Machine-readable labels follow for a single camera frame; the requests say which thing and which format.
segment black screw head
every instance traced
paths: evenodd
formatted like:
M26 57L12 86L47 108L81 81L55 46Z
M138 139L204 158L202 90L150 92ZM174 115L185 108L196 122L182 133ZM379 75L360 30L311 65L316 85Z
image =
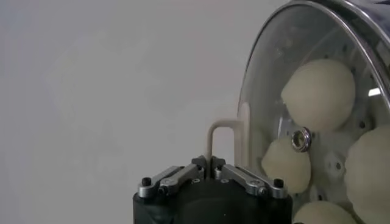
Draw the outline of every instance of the black screw head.
M285 182L282 179L274 179L274 186L277 188L283 188L285 186Z
M144 177L144 178L142 178L141 184L144 187L148 187L148 186L152 185L152 179L150 177Z

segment metal nut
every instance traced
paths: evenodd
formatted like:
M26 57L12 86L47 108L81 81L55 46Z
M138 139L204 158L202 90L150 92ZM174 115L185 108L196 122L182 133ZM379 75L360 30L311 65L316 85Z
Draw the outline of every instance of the metal nut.
M309 129L302 128L291 135L291 145L296 152L306 152L311 145L311 133Z

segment bolt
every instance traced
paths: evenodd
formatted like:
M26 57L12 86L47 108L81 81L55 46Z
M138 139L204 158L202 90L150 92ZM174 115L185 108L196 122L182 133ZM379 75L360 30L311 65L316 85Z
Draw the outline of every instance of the bolt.
M142 178L141 184L144 187L148 187L148 186L152 185L152 179L150 177L144 177L144 178Z

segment transparent plastic dome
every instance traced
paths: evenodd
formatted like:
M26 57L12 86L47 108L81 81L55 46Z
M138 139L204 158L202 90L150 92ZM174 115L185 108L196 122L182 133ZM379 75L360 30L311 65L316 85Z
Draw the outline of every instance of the transparent plastic dome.
M356 198L355 189L348 184L359 184L353 179L359 173L367 178L361 180L362 187L365 181L375 184L376 180L367 177L370 169L385 169L370 166L375 161L357 165L352 157L363 161L357 154L360 148L386 147L375 143L387 140L373 130L390 125L389 44L383 32L378 33L354 11L355 4L343 4L293 1L264 25L247 64L239 101L239 108L244 103L250 106L249 151L245 154L254 172L270 178L294 177L287 183L294 214L306 203L328 201L345 209L357 223L374 224L363 212L356 214L360 206L352 202L359 199L351 201ZM304 130L310 135L310 145L298 152L294 138L303 144ZM369 139L370 135L379 140ZM390 131L384 129L381 135L390 138ZM286 147L307 153L309 168L298 157L294 165L295 156L281 151ZM387 152L379 150L384 157L390 155L390 145L387 148ZM388 170L382 172L385 179L390 178ZM383 183L390 189L390 182ZM388 203L389 210L385 205L382 214L390 214Z

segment beige ball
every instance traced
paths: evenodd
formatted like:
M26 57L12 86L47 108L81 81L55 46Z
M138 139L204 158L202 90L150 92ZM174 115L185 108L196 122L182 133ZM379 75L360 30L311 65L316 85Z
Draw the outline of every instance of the beige ball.
M365 224L389 224L390 223L390 208L369 209L353 206L356 214L365 222Z
M355 82L342 63L315 60L291 76L282 90L282 99L296 124L311 131L332 131L351 114Z
M390 125L362 135L351 146L345 167L355 212L367 224L390 223Z
M311 166L307 152L295 152L290 138L272 142L261 161L269 178L282 179L290 194L302 193L310 182Z
M303 205L294 217L294 222L304 224L356 224L342 207L327 201L315 201Z

